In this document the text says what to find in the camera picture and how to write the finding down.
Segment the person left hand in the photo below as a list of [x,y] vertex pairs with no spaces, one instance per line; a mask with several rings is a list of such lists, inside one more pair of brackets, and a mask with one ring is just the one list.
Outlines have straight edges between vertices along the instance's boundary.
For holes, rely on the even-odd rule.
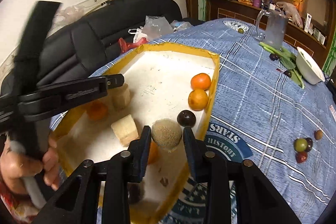
[[16,153],[10,148],[10,139],[7,139],[1,155],[1,175],[9,190],[17,195],[27,195],[22,181],[23,177],[34,176],[44,171],[44,182],[53,190],[58,190],[60,184],[59,156],[56,151],[57,143],[49,138],[49,149],[41,161],[26,155]]

